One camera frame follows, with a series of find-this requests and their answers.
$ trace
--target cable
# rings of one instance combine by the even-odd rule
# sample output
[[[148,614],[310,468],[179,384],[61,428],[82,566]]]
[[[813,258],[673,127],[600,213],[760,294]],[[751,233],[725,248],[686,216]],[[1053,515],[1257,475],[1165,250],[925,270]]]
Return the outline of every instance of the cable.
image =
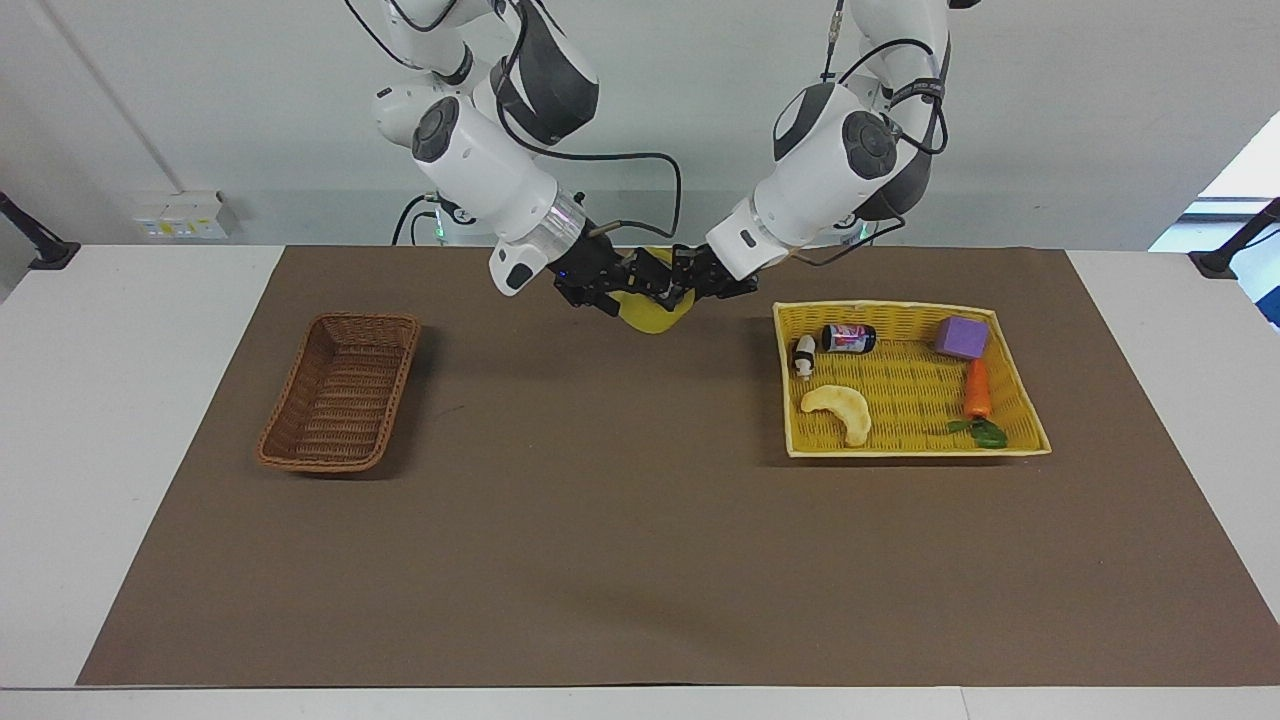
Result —
[[[342,1],[347,4],[347,9],[351,10],[352,17],[356,18],[356,22],[360,23],[360,27],[365,28],[365,32],[369,33],[369,37],[371,37],[374,40],[374,42],[376,42],[378,46],[383,49],[383,53],[387,53],[388,58],[390,58],[392,60],[396,60],[397,63],[399,63],[401,65],[404,65],[406,68],[408,68],[411,70],[422,70],[422,69],[426,69],[426,68],[420,68],[420,67],[415,65],[413,63],[410,63],[404,58],[401,58],[399,55],[397,55],[396,51],[393,51],[390,47],[387,46],[385,42],[383,42],[381,37],[378,37],[378,33],[374,32],[374,28],[369,27],[369,23],[365,22],[365,18],[364,18],[364,15],[360,14],[360,10],[357,10],[356,6],[351,4],[351,0],[342,0]]]
[[[899,46],[902,46],[902,45],[911,45],[914,47],[919,47],[920,50],[924,50],[931,56],[934,55],[933,49],[929,47],[929,45],[927,42],[923,42],[923,41],[916,40],[914,37],[901,37],[899,40],[890,40],[888,42],[886,42],[886,44],[876,47],[870,53],[863,55],[861,59],[859,59],[856,63],[854,63],[854,67],[849,68],[847,70],[845,70],[845,74],[840,76],[840,81],[837,81],[837,82],[840,85],[844,85],[845,81],[849,79],[850,76],[852,76],[855,72],[858,72],[858,68],[860,68],[864,64],[867,64],[867,60],[870,60],[876,55],[879,55],[881,53],[883,53],[883,51],[886,51],[886,50],[888,50],[891,47],[899,47]]]
[[[831,63],[836,59],[836,44],[840,42],[840,24],[845,18],[845,0],[836,0],[836,12],[831,15],[831,31],[827,33],[827,64],[822,68],[822,82],[835,79]]]
[[[397,3],[396,0],[388,0],[388,1],[392,4],[392,8],[394,8],[396,12],[401,14],[401,18],[404,20],[404,24],[416,29],[417,32],[431,32],[433,29],[440,27],[440,23],[444,22],[444,18],[449,17],[449,13],[453,12],[453,8],[458,6],[458,0],[449,0],[449,4],[445,5],[444,10],[440,12],[440,17],[435,18],[429,24],[420,26],[408,18],[408,13],[406,13],[399,6],[399,3]]]
[[[502,78],[498,81],[499,92],[502,88],[506,88],[507,86],[511,85],[512,68],[515,68],[516,63],[520,60],[520,54],[525,49],[525,37],[527,36],[529,32],[529,20],[527,18],[525,18],[526,10],[524,5],[517,5],[516,9],[520,12],[520,33],[516,36],[516,45],[511,50],[511,56],[508,56],[507,61],[503,63]],[[517,145],[520,145],[525,150],[529,150],[530,152],[536,152],[544,158],[554,158],[557,160],[572,160],[584,163],[616,161],[616,160],[662,160],[668,165],[671,165],[676,176],[676,208],[672,213],[671,231],[668,232],[662,228],[650,225],[649,223],[641,223],[640,220],[617,220],[617,224],[618,227],[636,228],[645,232],[650,232],[659,237],[664,237],[667,240],[675,240],[676,231],[680,229],[680,213],[684,206],[684,197],[685,197],[685,178],[680,170],[680,163],[676,161],[675,158],[667,155],[666,152],[616,152],[604,155],[577,155],[570,152],[557,152],[554,150],[548,150],[545,147],[538,147],[536,145],[526,142],[525,138],[516,135],[516,131],[511,128],[511,122],[507,119],[507,111],[502,106],[502,100],[498,100],[497,108],[498,108],[498,122],[502,124],[502,129],[507,131],[507,135],[511,136],[511,138],[515,140]]]
[[[863,240],[860,240],[860,241],[850,245],[849,247],[841,250],[840,252],[836,252],[835,255],[832,255],[831,258],[827,258],[826,260],[810,260],[809,258],[805,258],[804,255],[801,255],[799,252],[796,252],[794,255],[794,258],[796,260],[800,260],[805,265],[809,265],[810,268],[826,268],[827,265],[831,265],[832,263],[835,263],[836,260],[840,260],[845,255],[849,255],[854,250],[858,250],[858,249],[860,249],[860,247],[863,247],[865,245],[873,245],[877,240],[884,237],[886,234],[888,234],[891,232],[895,232],[895,231],[900,231],[900,229],[902,229],[902,228],[906,227],[906,218],[904,218],[902,215],[900,215],[897,213],[893,214],[893,218],[897,219],[897,224],[896,225],[893,225],[891,228],[884,228],[882,231],[876,231],[874,233],[869,234],[868,237],[864,237]]]
[[[1276,228],[1276,229],[1271,231],[1271,234],[1268,234],[1268,236],[1266,236],[1266,237],[1263,237],[1263,238],[1261,238],[1261,240],[1254,240],[1253,242],[1251,242],[1251,243],[1245,245],[1245,246],[1244,246],[1244,247],[1242,247],[1240,250],[1248,250],[1248,249],[1251,249],[1251,247],[1257,247],[1257,246],[1262,245],[1263,242],[1266,242],[1266,241],[1271,240],[1272,237],[1275,237],[1275,236],[1277,236],[1277,234],[1280,234],[1280,228]]]
[[[417,222],[422,218],[438,218],[434,210],[428,210],[426,213],[419,213],[413,215],[413,219],[408,222],[408,242],[413,247],[417,247]]]
[[[909,142],[911,146],[914,146],[920,152],[924,152],[925,155],[942,155],[947,150],[947,143],[951,142],[951,133],[947,131],[947,115],[946,113],[942,111],[941,100],[934,100],[933,117],[937,118],[938,127],[942,129],[941,145],[938,145],[937,147],[928,147],[923,142],[915,140],[914,137],[906,135],[905,132],[902,133],[902,140],[905,140],[906,142]]]
[[[404,211],[401,213],[401,219],[396,222],[396,232],[392,233],[392,247],[399,245],[399,236],[404,232],[404,223],[408,220],[408,214],[413,211],[413,208],[417,208],[422,202],[429,202],[430,200],[430,195],[419,195],[413,197],[413,200],[408,201],[408,205],[404,206]]]

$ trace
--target wall outlet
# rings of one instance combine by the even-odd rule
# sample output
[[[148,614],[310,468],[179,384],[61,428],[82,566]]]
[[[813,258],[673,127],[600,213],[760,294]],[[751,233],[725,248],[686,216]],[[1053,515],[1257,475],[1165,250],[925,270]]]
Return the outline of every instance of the wall outlet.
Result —
[[[133,222],[147,240],[227,240],[236,227],[236,215],[220,192],[157,193],[136,200],[140,205]]]
[[[133,222],[142,231],[142,236],[151,241],[173,240],[173,233],[165,232],[160,227],[160,215],[164,214],[165,205],[142,205],[133,213]]]

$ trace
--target purple cube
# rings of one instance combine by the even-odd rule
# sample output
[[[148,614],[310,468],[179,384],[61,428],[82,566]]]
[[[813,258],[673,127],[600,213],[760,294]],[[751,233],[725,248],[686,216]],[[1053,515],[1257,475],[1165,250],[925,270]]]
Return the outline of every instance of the purple cube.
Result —
[[[938,342],[933,348],[943,355],[977,360],[987,350],[987,323],[951,316],[938,328]]]

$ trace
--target yellow wicker basket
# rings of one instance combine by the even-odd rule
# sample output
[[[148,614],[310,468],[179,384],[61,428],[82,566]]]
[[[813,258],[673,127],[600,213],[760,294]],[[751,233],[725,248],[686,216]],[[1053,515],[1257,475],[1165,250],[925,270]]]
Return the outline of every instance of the yellow wicker basket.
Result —
[[[963,419],[968,363],[934,352],[933,340],[952,315],[991,328],[983,359],[991,377],[991,420],[1009,434],[1005,450],[982,450],[969,433],[947,433],[947,423]],[[773,323],[791,457],[1025,457],[1051,451],[991,310],[919,302],[780,302]],[[806,334],[819,338],[832,323],[874,327],[876,348],[867,355],[819,348],[813,377],[800,379],[791,365],[796,341]],[[851,387],[867,397],[872,414],[867,446],[846,447],[845,428],[831,413],[800,411],[804,393],[826,384]]]

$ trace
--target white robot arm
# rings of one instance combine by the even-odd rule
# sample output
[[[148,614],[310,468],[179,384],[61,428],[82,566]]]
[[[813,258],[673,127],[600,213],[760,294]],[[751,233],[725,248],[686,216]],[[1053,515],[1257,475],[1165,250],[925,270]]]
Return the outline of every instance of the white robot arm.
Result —
[[[975,4],[849,0],[870,74],[808,87],[782,111],[773,174],[707,234],[733,277],[785,260],[851,211],[902,222],[946,147],[947,12]]]
[[[447,205],[493,229],[494,284],[515,295],[588,225],[581,206],[520,142],[550,147],[590,122],[595,72],[538,0],[385,3],[392,47],[428,74],[378,94],[379,131],[412,150]],[[490,13],[517,36],[515,60],[498,68],[477,60],[457,29]]]
[[[590,122],[599,100],[594,70],[541,0],[384,1],[394,54],[424,74],[378,94],[381,133],[412,150],[442,202],[493,228],[489,265],[503,293],[549,269],[572,305],[616,315],[620,291],[667,310],[689,293],[753,292],[759,269],[854,211],[901,220],[946,145],[947,10],[979,0],[849,0],[869,74],[855,67],[796,96],[774,128],[773,174],[708,233],[708,245],[677,245],[669,263],[614,252],[608,228],[532,161]],[[517,37],[497,67],[476,59],[457,29],[489,13]]]

